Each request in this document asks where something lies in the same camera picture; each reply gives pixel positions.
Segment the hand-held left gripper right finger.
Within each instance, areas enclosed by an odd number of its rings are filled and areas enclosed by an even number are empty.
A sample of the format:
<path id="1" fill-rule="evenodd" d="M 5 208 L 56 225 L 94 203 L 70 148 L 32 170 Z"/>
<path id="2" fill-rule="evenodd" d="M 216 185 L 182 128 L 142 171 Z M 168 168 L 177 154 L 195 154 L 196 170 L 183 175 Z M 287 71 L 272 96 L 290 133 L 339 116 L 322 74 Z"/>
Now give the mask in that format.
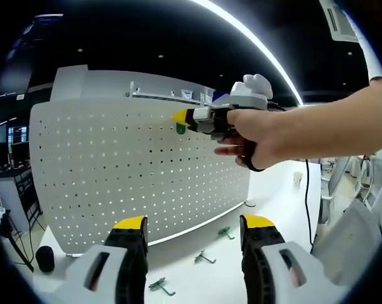
<path id="1" fill-rule="evenodd" d="M 240 232 L 248 303 L 327 303 L 332 297 L 321 263 L 286 242 L 272 221 L 243 214 Z"/>

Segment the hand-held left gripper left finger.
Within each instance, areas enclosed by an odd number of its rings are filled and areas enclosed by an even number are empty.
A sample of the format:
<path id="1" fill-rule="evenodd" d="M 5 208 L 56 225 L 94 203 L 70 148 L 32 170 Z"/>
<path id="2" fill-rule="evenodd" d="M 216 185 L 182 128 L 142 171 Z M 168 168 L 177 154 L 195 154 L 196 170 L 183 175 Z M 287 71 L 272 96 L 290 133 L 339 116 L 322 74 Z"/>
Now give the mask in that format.
<path id="1" fill-rule="evenodd" d="M 115 224 L 102 245 L 95 244 L 66 271 L 64 303 L 144 303 L 148 273 L 148 218 Z"/>

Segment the person's right hand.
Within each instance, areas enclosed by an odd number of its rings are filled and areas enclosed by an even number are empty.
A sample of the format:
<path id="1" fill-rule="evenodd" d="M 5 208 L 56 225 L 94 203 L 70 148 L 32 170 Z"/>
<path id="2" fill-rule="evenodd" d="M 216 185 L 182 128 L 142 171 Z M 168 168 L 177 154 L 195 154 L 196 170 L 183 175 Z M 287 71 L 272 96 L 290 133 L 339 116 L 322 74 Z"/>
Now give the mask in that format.
<path id="1" fill-rule="evenodd" d="M 261 110 L 232 110 L 227 114 L 230 125 L 239 136 L 221 140 L 214 150 L 217 155 L 235 156 L 236 163 L 245 167 L 242 154 L 246 144 L 256 144 L 251 162 L 257 169 L 269 168 L 286 160 L 310 158 L 305 140 L 305 113 L 303 109 L 284 112 Z"/>

